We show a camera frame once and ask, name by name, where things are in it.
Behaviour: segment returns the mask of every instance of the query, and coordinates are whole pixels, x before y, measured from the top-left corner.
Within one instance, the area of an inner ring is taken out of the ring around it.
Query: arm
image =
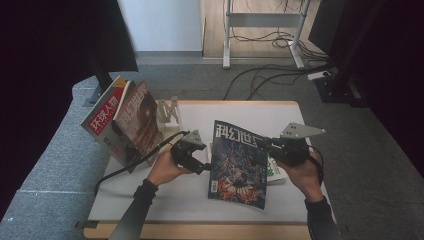
[[[185,168],[178,167],[172,160],[170,149],[162,152],[156,159],[149,176],[143,180],[143,185],[134,193],[134,200],[122,216],[109,238],[113,239],[139,239],[141,230],[152,205],[153,198],[159,185],[168,183],[182,174],[191,173]]]
[[[314,153],[311,153],[311,156],[318,157]],[[281,161],[277,161],[277,164],[286,170],[292,183],[305,195],[311,238],[314,240],[341,239],[337,226],[333,222],[331,207],[322,194],[315,165],[310,161],[295,167],[289,167]]]

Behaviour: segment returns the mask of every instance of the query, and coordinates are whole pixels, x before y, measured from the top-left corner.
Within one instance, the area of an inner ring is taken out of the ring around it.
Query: human hand
[[[159,154],[147,179],[154,185],[159,186],[174,180],[182,174],[189,173],[192,172],[186,168],[178,167],[174,163],[171,149],[168,148]]]
[[[318,159],[316,153],[310,152],[310,154],[313,158]],[[276,162],[278,166],[286,170],[292,183],[305,195],[306,201],[313,203],[324,199],[319,184],[318,170],[313,163],[306,160],[303,164],[290,167],[281,161]]]

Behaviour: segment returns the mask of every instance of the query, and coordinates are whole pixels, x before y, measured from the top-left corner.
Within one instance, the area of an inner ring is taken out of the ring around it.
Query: black sleeve
[[[134,200],[122,216],[110,240],[115,239],[138,239],[141,230],[152,205],[153,198],[156,197],[158,188],[149,180],[144,179],[143,185],[137,188],[134,193]]]
[[[309,203],[305,200],[308,210],[308,227],[313,240],[339,240],[342,239],[333,222],[331,207],[324,197],[323,200]]]

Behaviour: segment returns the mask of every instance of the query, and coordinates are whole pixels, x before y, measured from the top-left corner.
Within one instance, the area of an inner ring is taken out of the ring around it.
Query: wrist
[[[159,187],[159,185],[161,184],[159,180],[153,178],[152,176],[148,176],[147,180],[149,180],[151,183],[153,183],[153,185],[155,185],[156,187]]]
[[[302,191],[305,195],[306,201],[309,203],[319,202],[324,199],[322,190],[320,187],[312,187]]]

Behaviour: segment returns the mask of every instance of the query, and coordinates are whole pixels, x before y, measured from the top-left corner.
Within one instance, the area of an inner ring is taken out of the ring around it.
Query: magazine
[[[157,103],[147,88],[146,81],[141,81],[131,91],[114,117],[114,122],[132,141],[141,156],[149,153],[163,141],[156,113]],[[147,160],[150,166],[153,165],[158,153]]]
[[[123,167],[131,164],[136,153],[131,150],[133,143],[121,133],[112,118],[122,101],[126,84],[123,77],[117,77],[81,122],[81,126]]]
[[[208,198],[265,209],[268,155],[256,139],[263,137],[215,121]]]

